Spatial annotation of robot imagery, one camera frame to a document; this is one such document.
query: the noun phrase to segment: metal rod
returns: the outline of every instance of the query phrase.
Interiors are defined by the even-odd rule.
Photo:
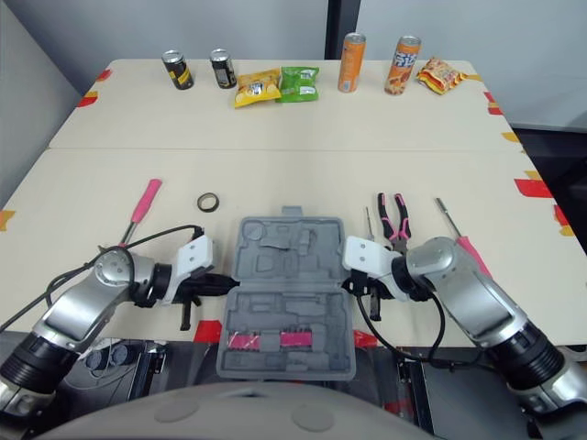
[[[367,212],[367,226],[369,227],[369,234],[367,235],[367,239],[370,241],[375,241],[375,236],[373,235],[373,228],[371,226],[371,216],[369,215],[369,208],[365,206],[365,211]]]
[[[135,229],[137,229],[137,223],[130,222],[130,225],[128,225],[125,234],[122,236],[122,239],[120,240],[120,244],[127,245],[130,241],[130,238],[135,233]]]
[[[447,219],[450,221],[450,225],[453,227],[453,229],[455,230],[455,232],[457,233],[457,235],[459,237],[462,237],[462,234],[460,233],[459,229],[457,228],[457,226],[455,225],[455,222],[452,221],[452,218],[450,217],[449,214],[449,210],[447,209],[447,207],[442,203],[442,200],[440,200],[439,197],[437,197],[435,199],[437,201],[437,205],[440,208],[440,211],[442,211],[444,213],[444,215],[447,217]]]

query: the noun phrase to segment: tool case compartment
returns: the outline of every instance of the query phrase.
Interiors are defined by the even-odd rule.
[[[240,224],[216,371],[245,380],[350,380],[355,349],[342,221],[247,217]]]

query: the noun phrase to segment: snack bag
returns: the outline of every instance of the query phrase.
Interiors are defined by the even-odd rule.
[[[443,60],[431,58],[416,77],[437,94],[445,94],[464,80],[466,75],[453,69]]]
[[[278,103],[302,103],[318,99],[317,67],[282,67],[282,97]]]
[[[235,108],[279,98],[279,69],[239,75]]]

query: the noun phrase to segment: green snack bag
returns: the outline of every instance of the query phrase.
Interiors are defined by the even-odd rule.
[[[302,103],[318,99],[316,90],[317,67],[282,67],[282,97],[278,103]]]

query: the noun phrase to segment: white table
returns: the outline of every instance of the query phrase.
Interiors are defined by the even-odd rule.
[[[50,142],[53,149],[289,149],[352,151],[512,151],[520,144],[505,118],[489,115],[482,82],[466,80],[438,96],[415,79],[401,96],[383,91],[389,61],[363,62],[355,93],[337,89],[337,60],[235,60],[237,73],[283,65],[318,66],[318,101],[257,103],[235,109],[236,88],[223,90],[209,60],[189,60],[194,86],[178,91],[161,60],[115,60]],[[466,61],[455,68],[474,74]]]
[[[150,178],[163,185],[135,238],[196,223],[216,242],[217,270],[230,273],[240,219],[279,215],[285,204],[306,215],[343,219],[348,235],[367,234],[364,206],[376,217],[375,194],[401,192],[410,213],[411,246],[439,235],[454,237],[434,204],[441,196],[459,228],[471,237],[496,280],[555,344],[587,341],[587,258],[574,237],[562,236],[552,199],[522,196],[514,178],[533,170],[519,152],[502,151],[259,151],[66,149],[46,151],[8,202],[15,210],[0,233],[0,321],[43,292],[47,282],[113,245]],[[195,208],[212,191],[220,207]],[[374,233],[383,243],[381,225]],[[168,262],[188,234],[137,248]],[[12,327],[27,331],[39,306]],[[195,319],[222,319],[224,299],[204,299]],[[436,335],[432,303],[382,302],[383,335],[398,345],[429,347]],[[119,307],[104,336],[190,340],[179,331],[180,307]],[[355,307],[355,328],[365,329]],[[449,319],[445,346],[469,342]]]

